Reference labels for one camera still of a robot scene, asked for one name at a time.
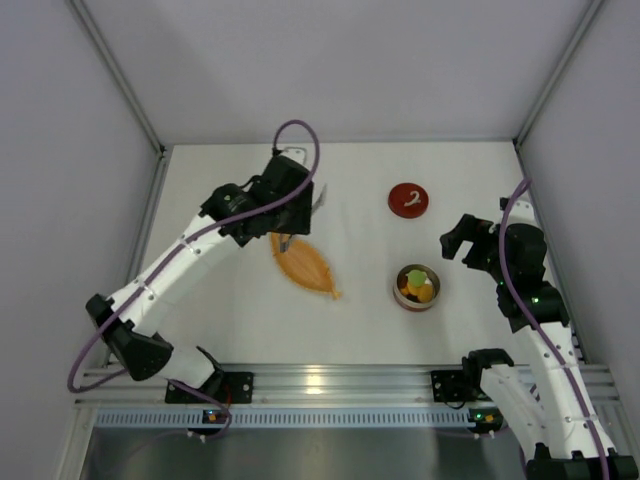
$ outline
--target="red lid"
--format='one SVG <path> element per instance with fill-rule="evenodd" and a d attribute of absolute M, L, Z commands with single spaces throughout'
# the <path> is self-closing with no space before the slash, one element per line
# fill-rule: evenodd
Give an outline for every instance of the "red lid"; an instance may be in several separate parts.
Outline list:
<path fill-rule="evenodd" d="M 429 206 L 429 195 L 415 183 L 400 183 L 389 193 L 389 208 L 403 218 L 417 218 Z"/>

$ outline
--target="orange plate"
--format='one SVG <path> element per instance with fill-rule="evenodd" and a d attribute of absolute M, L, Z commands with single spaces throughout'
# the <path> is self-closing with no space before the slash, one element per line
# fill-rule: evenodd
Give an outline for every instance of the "orange plate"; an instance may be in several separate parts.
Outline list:
<path fill-rule="evenodd" d="M 289 280 L 305 290 L 328 293 L 334 300 L 340 298 L 342 294 L 336 290 L 331 269 L 315 248 L 295 238 L 289 249 L 281 253 L 278 241 L 280 234 L 271 233 L 270 236 L 273 258 Z"/>

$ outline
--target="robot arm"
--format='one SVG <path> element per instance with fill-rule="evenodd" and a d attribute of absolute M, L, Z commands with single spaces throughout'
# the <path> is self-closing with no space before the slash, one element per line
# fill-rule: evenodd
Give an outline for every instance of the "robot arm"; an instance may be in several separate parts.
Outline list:
<path fill-rule="evenodd" d="M 160 375 L 214 396 L 224 372 L 213 356 L 197 346 L 172 345 L 158 330 L 191 287 L 253 238 L 268 232 L 309 233 L 313 183 L 282 207 L 222 229 L 215 227 L 216 222 L 291 193 L 309 175 L 303 166 L 305 155 L 301 148 L 274 152 L 263 174 L 248 182 L 247 191 L 235 184 L 217 188 L 183 234 L 140 276 L 109 297 L 96 294 L 87 302 L 97 327 L 123 309 L 103 339 L 134 380 Z"/>
<path fill-rule="evenodd" d="M 537 323 L 544 326 L 549 343 L 529 323 L 505 284 L 498 225 L 465 214 L 440 238 L 446 259 L 455 257 L 463 241 L 472 242 L 462 262 L 489 273 L 496 281 L 498 306 L 531 366 L 539 392 L 538 401 L 524 387 L 504 350 L 477 350 L 462 360 L 468 387 L 464 398 L 473 401 L 488 396 L 494 401 L 523 449 L 530 480 L 603 478 L 597 442 L 605 452 L 610 478 L 638 478 L 633 457 L 616 453 L 595 415 L 573 351 L 564 302 L 543 279 L 547 247 L 532 212 L 527 202 L 519 202 L 515 211 L 519 221 L 506 227 L 504 251 L 511 283 Z"/>

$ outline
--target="bowl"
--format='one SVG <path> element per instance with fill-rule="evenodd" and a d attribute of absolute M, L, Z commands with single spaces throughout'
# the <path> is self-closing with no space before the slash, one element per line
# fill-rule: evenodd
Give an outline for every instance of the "bowl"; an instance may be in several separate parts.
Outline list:
<path fill-rule="evenodd" d="M 400 292 L 400 288 L 401 288 L 400 282 L 404 281 L 407 274 L 411 270 L 421 270 L 427 274 L 427 278 L 431 281 L 433 285 L 433 298 L 431 299 L 431 301 L 427 303 L 414 302 L 409 300 Z M 398 276 L 396 277 L 395 282 L 393 282 L 393 298 L 395 298 L 398 305 L 400 305 L 402 308 L 409 310 L 411 312 L 424 312 L 425 310 L 430 309 L 435 305 L 439 296 L 440 296 L 440 279 L 438 278 L 438 275 L 436 274 L 436 272 L 431 270 L 426 265 L 420 265 L 417 263 L 413 265 L 407 265 L 406 267 L 402 268 L 398 272 Z"/>

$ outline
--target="white wall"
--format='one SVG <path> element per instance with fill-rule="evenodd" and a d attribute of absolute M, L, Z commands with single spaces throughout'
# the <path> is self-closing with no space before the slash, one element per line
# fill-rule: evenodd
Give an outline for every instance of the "white wall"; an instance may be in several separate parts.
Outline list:
<path fill-rule="evenodd" d="M 640 424 L 640 2 L 608 2 L 523 159 L 592 360 Z"/>
<path fill-rule="evenodd" d="M 124 280 L 151 148 L 63 1 L 0 2 L 0 476 L 52 478 L 96 291 Z"/>
<path fill-rule="evenodd" d="M 510 139 L 586 0 L 86 0 L 167 143 Z"/>

